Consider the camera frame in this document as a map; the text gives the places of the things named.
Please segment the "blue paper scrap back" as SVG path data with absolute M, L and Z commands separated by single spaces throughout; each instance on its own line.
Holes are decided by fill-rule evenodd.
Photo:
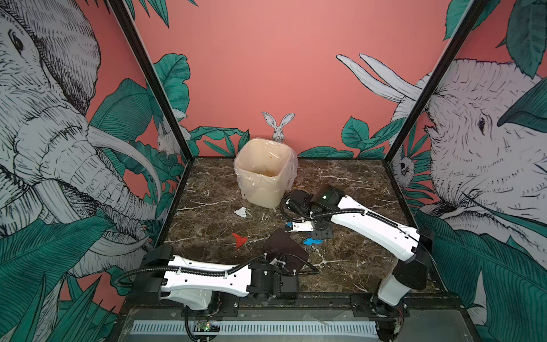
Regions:
M 322 239 L 308 238 L 308 239 L 303 240 L 303 244 L 306 245 L 306 246 L 321 245 L 322 243 L 323 243 Z

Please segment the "dark brown dustpan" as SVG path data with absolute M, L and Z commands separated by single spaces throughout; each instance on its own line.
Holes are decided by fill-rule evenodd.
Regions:
M 309 253 L 295 242 L 290 234 L 285 229 L 279 228 L 273 231 L 269 239 L 266 240 L 262 248 L 262 253 L 266 254 L 266 258 L 271 262 L 273 259 L 285 261 L 285 269 L 289 272 L 296 270 L 301 271 L 304 267 L 304 261 L 309 260 Z

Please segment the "red paper scrap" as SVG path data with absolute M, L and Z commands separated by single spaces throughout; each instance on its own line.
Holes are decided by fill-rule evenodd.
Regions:
M 233 236 L 233 238 L 235 238 L 235 244 L 236 244 L 235 248 L 236 249 L 240 249 L 248 241 L 247 237 L 242 237 L 242 236 L 238 235 L 237 233 L 232 233 L 232 236 Z

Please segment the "white paper scrap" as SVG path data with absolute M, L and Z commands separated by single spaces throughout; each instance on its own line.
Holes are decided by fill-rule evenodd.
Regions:
M 241 218 L 247 218 L 247 211 L 245 207 L 241 207 L 240 209 L 234 211 L 235 215 Z

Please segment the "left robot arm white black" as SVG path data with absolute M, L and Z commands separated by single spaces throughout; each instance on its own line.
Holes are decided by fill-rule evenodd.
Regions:
M 319 273 L 306 259 L 288 252 L 265 252 L 226 265 L 186 259 L 163 245 L 145 255 L 139 268 L 114 276 L 113 283 L 131 288 L 145 302 L 173 302 L 203 312 L 213 305 L 215 293 L 263 304 L 272 299 L 293 301 L 299 294 L 299 277 Z

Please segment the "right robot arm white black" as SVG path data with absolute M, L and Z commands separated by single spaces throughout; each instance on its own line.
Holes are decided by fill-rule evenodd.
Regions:
M 339 225 L 380 245 L 397 264 L 377 288 L 373 301 L 389 307 L 400 304 L 411 290 L 423 290 L 432 266 L 434 233 L 400 224 L 366 208 L 350 195 L 331 185 L 323 185 L 316 194 L 292 190 L 281 200 L 279 209 L 291 227 L 308 225 L 316 239 L 332 235 Z

